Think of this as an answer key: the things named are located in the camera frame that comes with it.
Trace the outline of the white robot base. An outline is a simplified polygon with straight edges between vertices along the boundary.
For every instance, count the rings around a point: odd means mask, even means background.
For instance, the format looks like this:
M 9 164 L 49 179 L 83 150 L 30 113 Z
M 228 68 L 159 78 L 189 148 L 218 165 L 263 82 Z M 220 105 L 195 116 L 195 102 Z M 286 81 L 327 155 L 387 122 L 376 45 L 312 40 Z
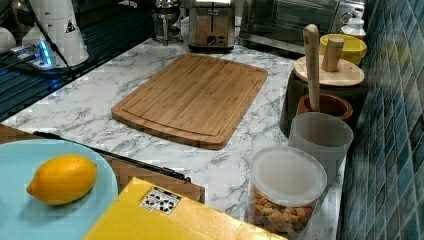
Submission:
M 22 48 L 13 50 L 19 59 L 49 70 L 74 67 L 89 58 L 72 0 L 17 0 L 17 10 L 19 21 L 31 27 Z

